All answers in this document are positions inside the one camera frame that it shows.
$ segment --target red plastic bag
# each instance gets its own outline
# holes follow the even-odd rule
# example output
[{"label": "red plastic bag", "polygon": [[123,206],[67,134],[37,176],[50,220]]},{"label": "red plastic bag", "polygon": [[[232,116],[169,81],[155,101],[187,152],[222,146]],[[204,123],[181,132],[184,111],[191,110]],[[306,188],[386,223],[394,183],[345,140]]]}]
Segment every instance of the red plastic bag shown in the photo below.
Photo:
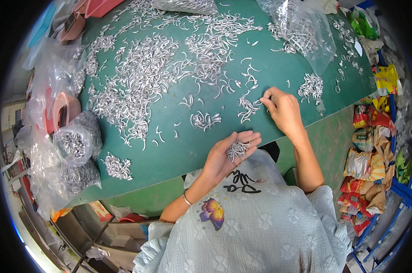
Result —
[{"label": "red plastic bag", "polygon": [[394,122],[391,120],[391,117],[387,114],[387,112],[379,112],[373,106],[368,108],[368,125],[382,125],[388,127],[391,131],[391,135],[396,134],[396,127],[394,126]]},{"label": "red plastic bag", "polygon": [[355,129],[364,128],[368,123],[367,106],[358,105],[355,108],[355,114],[353,115],[353,127]]},{"label": "red plastic bag", "polygon": [[354,228],[356,234],[358,235],[358,237],[361,237],[362,233],[365,231],[365,229],[367,228],[367,226],[369,224],[370,224],[370,220],[367,219],[362,224],[353,225],[353,228]]},{"label": "red plastic bag", "polygon": [[346,177],[341,185],[340,191],[343,193],[359,193],[366,194],[366,192],[373,186],[372,181],[359,180],[353,177]]},{"label": "red plastic bag", "polygon": [[343,193],[338,199],[338,204],[343,206],[354,206],[360,208],[359,193]]},{"label": "red plastic bag", "polygon": [[351,215],[351,214],[349,214],[349,213],[343,213],[342,215],[341,215],[341,218],[342,219],[344,219],[345,221],[349,221],[349,222],[351,222],[351,223],[353,223],[353,218],[354,217],[354,215]]}]

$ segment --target clear plastic bag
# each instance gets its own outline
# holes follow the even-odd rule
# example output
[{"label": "clear plastic bag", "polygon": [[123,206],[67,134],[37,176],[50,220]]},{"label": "clear plastic bag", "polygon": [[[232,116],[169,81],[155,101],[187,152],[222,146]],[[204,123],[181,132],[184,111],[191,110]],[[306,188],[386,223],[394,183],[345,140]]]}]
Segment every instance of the clear plastic bag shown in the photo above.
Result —
[{"label": "clear plastic bag", "polygon": [[[44,126],[43,114],[46,109],[48,119],[52,118],[52,107],[60,92],[77,97],[84,88],[83,74],[87,45],[66,45],[51,38],[45,38],[44,46],[35,64],[32,100],[38,112],[32,120]],[[46,90],[50,88],[50,97]]]},{"label": "clear plastic bag", "polygon": [[257,0],[274,24],[273,35],[283,38],[308,60],[321,76],[336,52],[335,42],[323,7],[316,1]]},{"label": "clear plastic bag", "polygon": [[91,110],[85,110],[76,116],[70,125],[80,124],[90,134],[92,134],[92,158],[97,160],[98,155],[103,149],[103,141],[101,139],[101,130],[98,125],[98,117]]},{"label": "clear plastic bag", "polygon": [[337,50],[323,7],[315,1],[296,3],[286,38],[321,76]]},{"label": "clear plastic bag", "polygon": [[49,180],[46,176],[46,169],[58,167],[61,163],[56,147],[46,133],[33,127],[31,129],[32,145],[30,151],[32,176],[38,176]]},{"label": "clear plastic bag", "polygon": [[94,258],[96,261],[102,260],[104,257],[109,257],[110,253],[107,250],[98,248],[96,246],[91,246],[88,251],[86,251],[86,256],[88,258]]},{"label": "clear plastic bag", "polygon": [[62,161],[67,165],[83,166],[92,156],[92,134],[81,124],[68,124],[52,137]]},{"label": "clear plastic bag", "polygon": [[97,185],[101,188],[100,172],[91,160],[80,167],[62,165],[59,170],[58,183],[63,193],[74,198],[89,186]]},{"label": "clear plastic bag", "polygon": [[31,126],[23,126],[16,134],[13,140],[18,150],[22,151],[25,155],[29,156],[31,152]]},{"label": "clear plastic bag", "polygon": [[203,15],[218,14],[218,8],[213,0],[154,0],[153,8]]}]

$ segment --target bracelet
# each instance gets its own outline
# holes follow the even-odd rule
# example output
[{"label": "bracelet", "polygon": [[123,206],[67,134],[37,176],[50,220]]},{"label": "bracelet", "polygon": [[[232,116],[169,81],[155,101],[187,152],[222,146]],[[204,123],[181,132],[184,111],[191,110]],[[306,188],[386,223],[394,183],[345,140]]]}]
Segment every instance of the bracelet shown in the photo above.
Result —
[{"label": "bracelet", "polygon": [[192,204],[191,204],[191,202],[189,202],[187,199],[186,199],[186,190],[187,189],[185,189],[184,191],[183,191],[183,194],[181,195],[181,197],[183,197],[183,199],[184,199],[184,201],[188,204],[188,205],[190,205],[190,206],[192,206]]}]

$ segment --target bag of metal rings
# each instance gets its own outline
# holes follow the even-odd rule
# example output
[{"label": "bag of metal rings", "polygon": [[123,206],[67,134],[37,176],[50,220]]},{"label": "bag of metal rings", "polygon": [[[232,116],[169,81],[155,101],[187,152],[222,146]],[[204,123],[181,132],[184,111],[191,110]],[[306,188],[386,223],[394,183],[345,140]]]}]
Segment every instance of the bag of metal rings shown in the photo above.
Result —
[{"label": "bag of metal rings", "polygon": [[203,15],[218,14],[218,8],[213,0],[154,0],[153,8]]},{"label": "bag of metal rings", "polygon": [[52,136],[52,143],[63,163],[83,166],[92,156],[92,134],[81,124],[68,124]]},{"label": "bag of metal rings", "polygon": [[314,73],[321,76],[336,52],[333,35],[323,7],[316,1],[276,0],[259,1],[267,11],[276,40],[285,39],[293,47],[291,53],[299,52],[308,60]]},{"label": "bag of metal rings", "polygon": [[57,181],[63,193],[68,196],[76,196],[92,185],[101,188],[100,172],[91,160],[79,167],[62,165]]},{"label": "bag of metal rings", "polygon": [[98,155],[103,149],[103,141],[101,139],[101,130],[98,125],[97,115],[91,110],[85,110],[76,116],[70,124],[80,124],[92,134],[92,158],[97,160]]}]

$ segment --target green work table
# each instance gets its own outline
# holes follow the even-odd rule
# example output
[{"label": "green work table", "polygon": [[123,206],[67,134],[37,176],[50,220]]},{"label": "green work table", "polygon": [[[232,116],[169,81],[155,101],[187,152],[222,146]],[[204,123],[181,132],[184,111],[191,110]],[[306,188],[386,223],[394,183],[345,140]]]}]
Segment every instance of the green work table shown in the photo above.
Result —
[{"label": "green work table", "polygon": [[[126,25],[131,20],[131,14],[125,12],[117,22],[111,22],[112,17],[115,15],[114,11],[124,9],[128,3],[130,3],[129,0],[121,3],[103,18],[87,19],[82,43],[92,43],[94,39],[100,35],[100,30],[104,25],[110,24],[110,28],[115,27],[112,30],[107,30],[105,35],[117,33],[121,26]],[[253,72],[253,75],[258,80],[259,86],[247,95],[246,98],[251,102],[258,100],[264,91],[271,86],[276,86],[285,92],[291,93],[300,100],[301,98],[297,95],[297,90],[299,86],[304,83],[303,77],[305,73],[312,73],[312,68],[308,61],[299,53],[285,54],[284,52],[273,52],[270,50],[282,48],[283,41],[276,41],[271,36],[271,32],[267,30],[267,24],[271,20],[255,1],[225,0],[225,4],[230,4],[230,6],[224,7],[217,5],[220,13],[232,10],[232,14],[240,13],[241,17],[244,18],[254,16],[255,25],[260,24],[263,26],[263,30],[251,30],[238,35],[238,46],[231,48],[232,52],[235,52],[235,55],[231,55],[234,61],[226,63],[222,70],[227,71],[229,78],[241,81],[242,85],[244,85],[247,79],[245,79],[241,73],[247,72],[249,63],[251,63],[253,68],[261,70],[260,72]],[[345,28],[352,29],[342,14],[328,15],[328,19],[329,18],[342,19],[346,23]],[[151,24],[156,26],[160,25],[161,22],[161,19],[155,19],[151,21]],[[186,27],[189,28],[189,26],[191,26],[191,24],[186,23]],[[338,56],[340,56],[340,54],[347,55],[345,49],[342,47],[344,41],[339,39],[338,31],[333,27],[330,28],[337,45],[336,53]],[[118,63],[114,60],[114,57],[119,47],[125,46],[122,42],[125,38],[127,38],[126,41],[130,43],[132,40],[152,36],[154,32],[172,37],[174,41],[180,43],[179,50],[174,56],[174,61],[170,63],[172,64],[184,59],[182,52],[186,52],[189,56],[184,40],[192,34],[192,31],[193,29],[182,30],[175,25],[169,25],[165,27],[164,30],[158,30],[152,27],[141,30],[139,27],[135,27],[132,30],[118,35],[115,50],[109,50],[107,52],[101,50],[97,53],[100,66],[105,59],[108,60],[106,62],[107,68],[98,72],[101,82],[98,78],[94,77],[91,79],[88,76],[86,88],[79,97],[82,108],[85,108],[87,104],[89,98],[87,89],[90,84],[94,82],[96,90],[102,91],[103,86],[101,86],[100,83],[105,82],[105,75],[112,77],[116,74],[115,66],[118,65]],[[202,31],[204,31],[204,29],[200,28],[196,33],[201,33]],[[257,45],[251,46],[247,44],[247,38],[251,43],[258,41]],[[245,60],[243,64],[241,64],[241,60],[247,57],[251,57],[252,60]],[[313,124],[356,103],[376,90],[373,73],[365,53],[362,57],[352,59],[358,62],[359,66],[364,69],[362,75],[352,67],[350,62],[344,61],[346,67],[340,67],[338,64],[340,58],[335,58],[322,75],[322,100],[325,111],[318,112],[312,98],[310,99],[310,103],[304,100],[300,104],[301,116],[305,126]],[[341,76],[338,73],[339,68],[345,72],[345,81],[341,80]],[[340,80],[341,92],[339,94],[334,90],[336,78]],[[290,81],[290,88],[288,88],[286,80]],[[98,160],[97,166],[101,173],[102,189],[97,186],[91,186],[73,199],[68,206],[80,205],[124,194],[202,168],[210,148],[217,141],[227,137],[233,131],[258,131],[261,133],[262,145],[283,136],[283,133],[276,128],[270,115],[266,112],[265,106],[261,106],[261,109],[256,115],[251,116],[251,121],[246,121],[241,125],[241,118],[237,117],[237,113],[238,111],[242,111],[243,108],[237,106],[237,102],[239,98],[247,92],[247,88],[244,86],[242,86],[241,89],[236,88],[236,93],[234,94],[229,94],[224,91],[224,94],[214,99],[214,96],[217,95],[217,90],[216,87],[201,84],[201,92],[198,97],[202,98],[204,106],[202,106],[201,102],[197,101],[197,97],[194,97],[194,104],[189,111],[188,108],[179,105],[179,103],[183,97],[187,96],[187,93],[196,94],[198,92],[198,85],[194,82],[194,79],[186,77],[183,79],[182,85],[179,83],[170,83],[168,94],[163,93],[163,99],[160,99],[155,104],[150,104],[152,117],[149,122],[146,149],[144,151],[142,151],[144,142],[141,139],[132,140],[130,142],[132,147],[129,147],[125,145],[124,140],[119,137],[118,129],[115,126],[110,125],[105,118],[100,119],[99,125],[104,146],[99,158],[104,159],[107,152],[110,151],[121,160],[131,160],[130,170],[133,180],[119,180],[109,176],[102,160]],[[190,116],[191,114],[196,114],[197,111],[210,113],[211,115],[220,113],[222,123],[217,123],[215,127],[207,129],[206,132],[204,132],[203,129],[194,129],[190,123]],[[173,124],[179,123],[181,120],[181,125],[174,128]],[[159,130],[163,132],[161,136],[165,140],[165,143],[162,143],[156,134],[157,126],[159,126]],[[173,129],[177,130],[178,138],[174,138],[175,134],[172,131]],[[158,140],[158,147],[152,142],[153,139]]]}]

